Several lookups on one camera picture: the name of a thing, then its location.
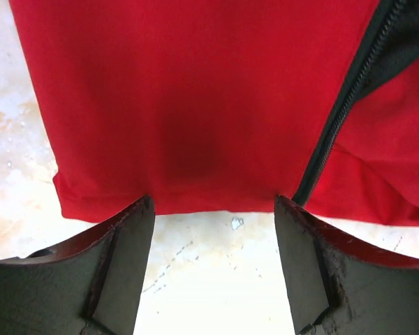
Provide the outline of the red zip jacket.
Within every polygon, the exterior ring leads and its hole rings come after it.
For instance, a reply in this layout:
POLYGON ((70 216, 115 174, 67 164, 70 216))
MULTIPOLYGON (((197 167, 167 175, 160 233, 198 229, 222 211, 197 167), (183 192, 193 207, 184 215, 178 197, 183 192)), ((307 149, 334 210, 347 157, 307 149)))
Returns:
POLYGON ((419 1, 12 1, 66 218, 419 226, 419 1))

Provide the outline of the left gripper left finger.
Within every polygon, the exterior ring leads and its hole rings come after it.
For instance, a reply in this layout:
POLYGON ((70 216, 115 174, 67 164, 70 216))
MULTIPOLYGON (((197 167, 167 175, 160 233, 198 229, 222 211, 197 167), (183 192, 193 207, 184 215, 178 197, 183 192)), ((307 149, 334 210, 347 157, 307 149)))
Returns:
POLYGON ((0 260, 0 334, 132 334, 154 221, 145 196, 61 243, 0 260))

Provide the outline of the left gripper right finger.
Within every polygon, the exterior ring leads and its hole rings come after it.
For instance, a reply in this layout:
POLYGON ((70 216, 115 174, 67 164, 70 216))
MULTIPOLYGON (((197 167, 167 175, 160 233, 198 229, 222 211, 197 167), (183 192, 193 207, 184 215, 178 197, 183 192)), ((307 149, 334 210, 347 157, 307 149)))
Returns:
POLYGON ((274 224, 296 334, 419 334, 419 259, 358 239, 281 196, 274 224))

